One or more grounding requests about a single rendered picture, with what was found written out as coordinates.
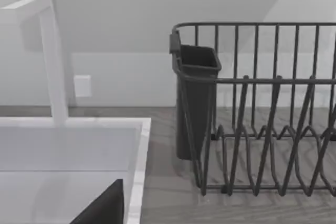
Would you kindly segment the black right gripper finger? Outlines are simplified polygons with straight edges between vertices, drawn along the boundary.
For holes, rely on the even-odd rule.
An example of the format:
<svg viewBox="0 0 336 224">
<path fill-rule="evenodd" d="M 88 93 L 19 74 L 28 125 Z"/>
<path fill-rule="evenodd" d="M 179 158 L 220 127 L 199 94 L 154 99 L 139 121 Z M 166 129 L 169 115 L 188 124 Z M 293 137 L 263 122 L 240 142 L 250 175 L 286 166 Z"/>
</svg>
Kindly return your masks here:
<svg viewBox="0 0 336 224">
<path fill-rule="evenodd" d="M 70 224 L 123 224 L 123 179 L 116 179 Z"/>
</svg>

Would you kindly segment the white sink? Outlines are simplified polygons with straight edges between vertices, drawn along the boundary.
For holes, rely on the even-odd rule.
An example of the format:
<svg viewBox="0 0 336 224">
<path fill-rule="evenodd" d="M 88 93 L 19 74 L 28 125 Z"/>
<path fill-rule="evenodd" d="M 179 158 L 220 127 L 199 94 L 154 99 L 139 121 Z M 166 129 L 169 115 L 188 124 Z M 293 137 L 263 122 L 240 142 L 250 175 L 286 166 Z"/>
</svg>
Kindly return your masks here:
<svg viewBox="0 0 336 224">
<path fill-rule="evenodd" d="M 123 179 L 123 224 L 140 224 L 150 118 L 0 118 L 0 224 L 70 224 Z"/>
</svg>

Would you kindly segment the dark grey cutlery holder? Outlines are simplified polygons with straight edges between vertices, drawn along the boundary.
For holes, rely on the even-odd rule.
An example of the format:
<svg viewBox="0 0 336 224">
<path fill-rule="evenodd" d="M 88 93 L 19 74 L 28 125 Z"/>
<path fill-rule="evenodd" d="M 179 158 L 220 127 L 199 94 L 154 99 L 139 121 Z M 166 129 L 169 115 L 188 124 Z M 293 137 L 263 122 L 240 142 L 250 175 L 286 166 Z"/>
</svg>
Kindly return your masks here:
<svg viewBox="0 0 336 224">
<path fill-rule="evenodd" d="M 183 72 L 189 76 L 216 78 L 222 69 L 220 59 L 211 47 L 182 45 L 181 56 Z M 215 90 L 215 85 L 186 81 L 185 88 L 196 153 L 197 156 L 200 156 L 206 135 L 206 127 L 208 126 L 209 96 L 211 91 Z M 182 160 L 191 159 L 182 93 L 179 87 L 177 87 L 176 101 L 176 155 Z"/>
</svg>

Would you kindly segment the tall white tap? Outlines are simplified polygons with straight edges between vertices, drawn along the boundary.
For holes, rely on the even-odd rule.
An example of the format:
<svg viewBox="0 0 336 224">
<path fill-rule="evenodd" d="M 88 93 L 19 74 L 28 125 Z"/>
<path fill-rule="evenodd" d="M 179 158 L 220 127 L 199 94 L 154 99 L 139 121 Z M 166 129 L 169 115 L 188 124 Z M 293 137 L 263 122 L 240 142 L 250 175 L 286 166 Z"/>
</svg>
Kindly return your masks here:
<svg viewBox="0 0 336 224">
<path fill-rule="evenodd" d="M 53 0 L 19 0 L 2 7 L 0 24 L 19 24 L 35 15 L 40 22 L 52 120 L 55 126 L 64 126 L 69 113 L 61 41 Z"/>
</svg>

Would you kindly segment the white wall socket plate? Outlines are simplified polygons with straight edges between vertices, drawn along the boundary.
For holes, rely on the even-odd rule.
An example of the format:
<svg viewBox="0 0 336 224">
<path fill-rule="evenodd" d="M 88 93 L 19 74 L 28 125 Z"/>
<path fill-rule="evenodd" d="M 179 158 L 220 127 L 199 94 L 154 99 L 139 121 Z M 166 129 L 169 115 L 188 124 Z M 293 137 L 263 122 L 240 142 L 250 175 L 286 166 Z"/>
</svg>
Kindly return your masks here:
<svg viewBox="0 0 336 224">
<path fill-rule="evenodd" d="M 76 98 L 86 98 L 92 96 L 91 76 L 75 75 L 74 87 Z"/>
</svg>

